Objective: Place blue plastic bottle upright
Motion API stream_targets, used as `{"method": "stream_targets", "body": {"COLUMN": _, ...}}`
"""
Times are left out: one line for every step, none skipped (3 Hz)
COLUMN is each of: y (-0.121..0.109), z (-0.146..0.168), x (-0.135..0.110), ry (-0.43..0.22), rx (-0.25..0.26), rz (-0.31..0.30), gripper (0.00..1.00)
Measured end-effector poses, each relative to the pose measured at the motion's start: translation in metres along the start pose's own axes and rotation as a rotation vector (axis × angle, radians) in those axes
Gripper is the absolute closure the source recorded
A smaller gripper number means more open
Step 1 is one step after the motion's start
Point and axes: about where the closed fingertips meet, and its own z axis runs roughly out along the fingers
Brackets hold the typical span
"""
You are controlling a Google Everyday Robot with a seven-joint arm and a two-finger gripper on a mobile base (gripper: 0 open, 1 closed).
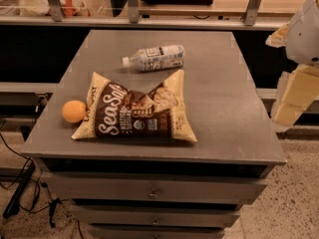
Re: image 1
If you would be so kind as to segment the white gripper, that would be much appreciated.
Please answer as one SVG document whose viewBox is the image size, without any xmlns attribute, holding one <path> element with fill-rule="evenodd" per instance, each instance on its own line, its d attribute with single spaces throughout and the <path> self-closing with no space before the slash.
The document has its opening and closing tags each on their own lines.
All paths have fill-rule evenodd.
<svg viewBox="0 0 319 239">
<path fill-rule="evenodd" d="M 268 36 L 269 47 L 285 47 L 287 58 L 298 65 L 283 72 L 271 109 L 272 121 L 279 126 L 293 126 L 319 96 L 319 0 L 306 0 L 290 23 Z"/>
</svg>

